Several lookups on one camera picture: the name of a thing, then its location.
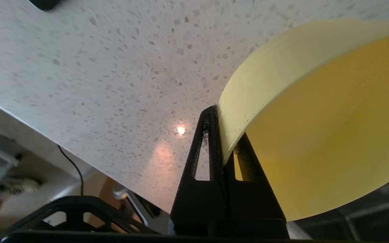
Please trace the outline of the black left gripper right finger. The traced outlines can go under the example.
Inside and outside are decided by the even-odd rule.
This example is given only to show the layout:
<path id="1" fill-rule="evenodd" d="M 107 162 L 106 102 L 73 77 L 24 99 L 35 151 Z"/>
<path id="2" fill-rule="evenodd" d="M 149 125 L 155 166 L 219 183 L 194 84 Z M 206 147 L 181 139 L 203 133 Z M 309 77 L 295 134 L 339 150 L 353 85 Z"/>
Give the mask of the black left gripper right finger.
<path id="1" fill-rule="evenodd" d="M 233 237 L 288 238 L 285 215 L 244 134 L 224 166 L 226 218 L 223 233 Z"/>

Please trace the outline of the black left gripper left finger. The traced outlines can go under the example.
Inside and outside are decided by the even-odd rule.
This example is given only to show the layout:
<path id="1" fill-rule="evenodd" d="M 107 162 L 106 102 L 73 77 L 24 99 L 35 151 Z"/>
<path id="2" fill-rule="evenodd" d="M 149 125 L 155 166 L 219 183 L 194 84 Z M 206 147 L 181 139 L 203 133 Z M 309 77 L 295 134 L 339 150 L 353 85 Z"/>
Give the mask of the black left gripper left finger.
<path id="1" fill-rule="evenodd" d="M 196 169 L 205 135 L 210 180 L 199 181 Z M 208 236 L 211 223 L 225 217 L 226 190 L 218 135 L 217 107 L 210 106 L 201 112 L 193 135 L 170 214 L 171 235 Z"/>

